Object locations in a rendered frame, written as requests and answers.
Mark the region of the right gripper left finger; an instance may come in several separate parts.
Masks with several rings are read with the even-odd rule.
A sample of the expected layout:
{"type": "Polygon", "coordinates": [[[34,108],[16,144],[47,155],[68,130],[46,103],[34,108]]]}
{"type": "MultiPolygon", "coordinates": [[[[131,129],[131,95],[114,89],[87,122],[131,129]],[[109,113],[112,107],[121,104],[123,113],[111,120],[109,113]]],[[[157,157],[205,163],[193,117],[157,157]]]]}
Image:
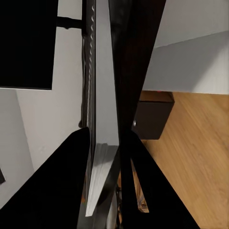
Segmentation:
{"type": "Polygon", "coordinates": [[[0,229],[76,229],[90,148],[73,132],[0,209],[0,229]]]}

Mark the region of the monitor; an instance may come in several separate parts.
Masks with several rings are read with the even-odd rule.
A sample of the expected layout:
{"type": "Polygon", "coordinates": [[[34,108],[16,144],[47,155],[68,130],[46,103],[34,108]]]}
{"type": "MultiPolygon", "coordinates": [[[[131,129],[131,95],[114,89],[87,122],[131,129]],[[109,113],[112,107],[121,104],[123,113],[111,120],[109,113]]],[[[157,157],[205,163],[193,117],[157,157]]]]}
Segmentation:
{"type": "Polygon", "coordinates": [[[56,27],[82,29],[82,20],[57,17],[58,0],[0,0],[0,88],[52,91],[56,27]]]}

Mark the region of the swivel chair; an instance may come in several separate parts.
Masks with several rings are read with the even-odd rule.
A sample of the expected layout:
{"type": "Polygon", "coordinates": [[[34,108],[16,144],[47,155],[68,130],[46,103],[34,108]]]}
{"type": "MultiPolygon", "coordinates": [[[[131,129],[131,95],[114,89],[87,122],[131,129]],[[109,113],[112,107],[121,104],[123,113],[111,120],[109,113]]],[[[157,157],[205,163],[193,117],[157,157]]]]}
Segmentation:
{"type": "MultiPolygon", "coordinates": [[[[145,197],[142,196],[140,198],[140,182],[138,182],[137,185],[137,191],[136,191],[136,198],[137,198],[137,204],[138,204],[138,210],[140,212],[144,212],[144,210],[148,210],[147,204],[142,204],[145,197]]],[[[86,181],[84,179],[84,186],[83,186],[83,198],[86,197],[86,181]]],[[[118,187],[116,184],[115,191],[114,191],[114,197],[111,203],[111,208],[109,211],[109,215],[107,218],[105,229],[123,229],[123,223],[120,223],[119,215],[121,215],[123,219],[122,214],[122,189],[118,187]]],[[[85,217],[85,201],[80,203],[80,210],[78,215],[78,223],[76,229],[90,229],[90,223],[89,223],[89,217],[85,217]]]]}

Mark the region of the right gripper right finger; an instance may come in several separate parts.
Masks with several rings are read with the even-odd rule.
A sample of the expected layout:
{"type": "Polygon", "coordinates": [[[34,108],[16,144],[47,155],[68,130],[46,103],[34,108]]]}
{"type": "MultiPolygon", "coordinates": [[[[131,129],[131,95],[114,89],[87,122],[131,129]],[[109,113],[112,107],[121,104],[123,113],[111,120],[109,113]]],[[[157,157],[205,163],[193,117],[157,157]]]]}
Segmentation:
{"type": "Polygon", "coordinates": [[[120,128],[123,229],[200,229],[138,135],[120,128]],[[133,161],[149,213],[138,210],[133,161]]]}

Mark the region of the notebook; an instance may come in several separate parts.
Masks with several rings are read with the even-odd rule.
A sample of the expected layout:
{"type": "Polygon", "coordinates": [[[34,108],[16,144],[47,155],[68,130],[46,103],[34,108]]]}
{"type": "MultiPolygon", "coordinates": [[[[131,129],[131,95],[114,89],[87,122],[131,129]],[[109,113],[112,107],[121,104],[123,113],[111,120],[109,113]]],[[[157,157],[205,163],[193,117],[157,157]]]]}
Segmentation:
{"type": "Polygon", "coordinates": [[[85,217],[94,214],[121,144],[109,0],[94,0],[92,9],[85,217]]]}

